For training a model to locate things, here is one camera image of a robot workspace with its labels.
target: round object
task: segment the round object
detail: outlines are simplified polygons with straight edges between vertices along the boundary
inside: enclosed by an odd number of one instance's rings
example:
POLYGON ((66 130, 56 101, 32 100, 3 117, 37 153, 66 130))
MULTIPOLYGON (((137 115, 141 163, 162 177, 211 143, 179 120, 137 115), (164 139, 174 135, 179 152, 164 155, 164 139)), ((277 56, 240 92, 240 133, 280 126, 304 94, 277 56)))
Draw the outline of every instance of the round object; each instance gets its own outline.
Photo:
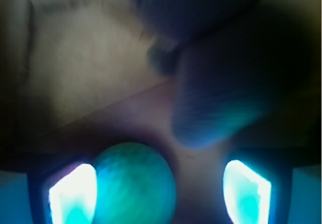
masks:
POLYGON ((95 160, 98 200, 93 223, 169 223, 176 184, 165 159, 153 148, 120 143, 95 160))

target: blue light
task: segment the blue light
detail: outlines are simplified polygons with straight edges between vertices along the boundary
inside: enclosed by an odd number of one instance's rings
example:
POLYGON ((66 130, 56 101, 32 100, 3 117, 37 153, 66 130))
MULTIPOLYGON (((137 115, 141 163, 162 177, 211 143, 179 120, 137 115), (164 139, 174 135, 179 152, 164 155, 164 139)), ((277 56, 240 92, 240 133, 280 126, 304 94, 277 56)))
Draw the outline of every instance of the blue light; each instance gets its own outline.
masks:
POLYGON ((223 175, 226 209, 234 224, 267 224, 271 200, 270 181, 241 161, 230 161, 223 175))
POLYGON ((49 189, 53 224, 91 224, 97 200, 96 170, 81 164, 49 189))

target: glowing light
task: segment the glowing light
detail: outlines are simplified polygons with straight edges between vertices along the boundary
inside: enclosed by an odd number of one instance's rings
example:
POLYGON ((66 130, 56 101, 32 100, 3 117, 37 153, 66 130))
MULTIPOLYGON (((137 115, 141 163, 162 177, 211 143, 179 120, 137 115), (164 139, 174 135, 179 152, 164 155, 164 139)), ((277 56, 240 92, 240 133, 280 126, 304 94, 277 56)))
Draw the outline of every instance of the glowing light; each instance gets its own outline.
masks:
POLYGON ((81 164, 49 189, 52 223, 92 223, 96 200, 96 171, 89 164, 81 164))
POLYGON ((230 161, 223 176, 227 212, 234 224, 267 224, 271 182, 241 161, 230 161))
POLYGON ((176 185, 165 159, 153 148, 121 143, 95 164, 98 201, 93 223, 169 223, 176 185))

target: bright light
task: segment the bright light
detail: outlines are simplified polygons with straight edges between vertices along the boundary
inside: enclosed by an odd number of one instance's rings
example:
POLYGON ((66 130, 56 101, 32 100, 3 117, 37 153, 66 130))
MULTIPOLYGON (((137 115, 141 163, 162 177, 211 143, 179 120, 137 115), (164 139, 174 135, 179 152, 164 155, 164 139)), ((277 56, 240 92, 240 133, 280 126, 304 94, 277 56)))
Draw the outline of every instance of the bright light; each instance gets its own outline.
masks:
POLYGON ((271 182, 241 161, 230 161, 223 175, 227 212, 234 224, 267 224, 271 182))
POLYGON ((96 170, 89 164, 81 164, 49 189, 52 223, 92 223, 96 200, 96 170))

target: beige surface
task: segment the beige surface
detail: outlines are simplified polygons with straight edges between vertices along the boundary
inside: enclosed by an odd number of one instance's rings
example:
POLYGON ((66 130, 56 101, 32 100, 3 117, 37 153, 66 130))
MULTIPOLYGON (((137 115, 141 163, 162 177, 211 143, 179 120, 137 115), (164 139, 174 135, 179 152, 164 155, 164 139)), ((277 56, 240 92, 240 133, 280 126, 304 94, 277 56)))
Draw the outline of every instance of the beige surface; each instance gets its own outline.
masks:
POLYGON ((164 79, 146 61, 153 37, 127 0, 31 0, 34 47, 25 129, 33 136, 146 90, 164 79), (48 12, 49 5, 62 10, 48 12))

